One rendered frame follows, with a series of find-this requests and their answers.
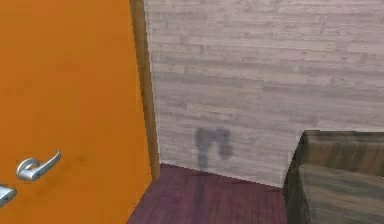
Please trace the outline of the orange room door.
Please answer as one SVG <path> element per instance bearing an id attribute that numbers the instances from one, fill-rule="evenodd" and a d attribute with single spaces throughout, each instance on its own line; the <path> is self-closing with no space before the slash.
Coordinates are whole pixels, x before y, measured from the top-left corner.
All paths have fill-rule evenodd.
<path id="1" fill-rule="evenodd" d="M 149 187 L 131 1 L 0 0 L 0 224 L 127 224 Z"/>

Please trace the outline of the silver door lock plate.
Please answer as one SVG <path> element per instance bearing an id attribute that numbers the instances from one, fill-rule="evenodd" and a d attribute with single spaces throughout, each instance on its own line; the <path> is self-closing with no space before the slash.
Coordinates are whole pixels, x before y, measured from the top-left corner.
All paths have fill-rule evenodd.
<path id="1" fill-rule="evenodd" d="M 9 203 L 16 195 L 16 189 L 0 185 L 0 208 Z"/>

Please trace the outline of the brown wooden chest of drawers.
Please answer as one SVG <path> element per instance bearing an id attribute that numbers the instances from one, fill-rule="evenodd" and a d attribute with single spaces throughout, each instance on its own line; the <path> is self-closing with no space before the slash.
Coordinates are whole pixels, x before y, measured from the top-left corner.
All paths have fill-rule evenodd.
<path id="1" fill-rule="evenodd" d="M 303 132 L 283 186 L 287 224 L 384 224 L 384 132 Z"/>

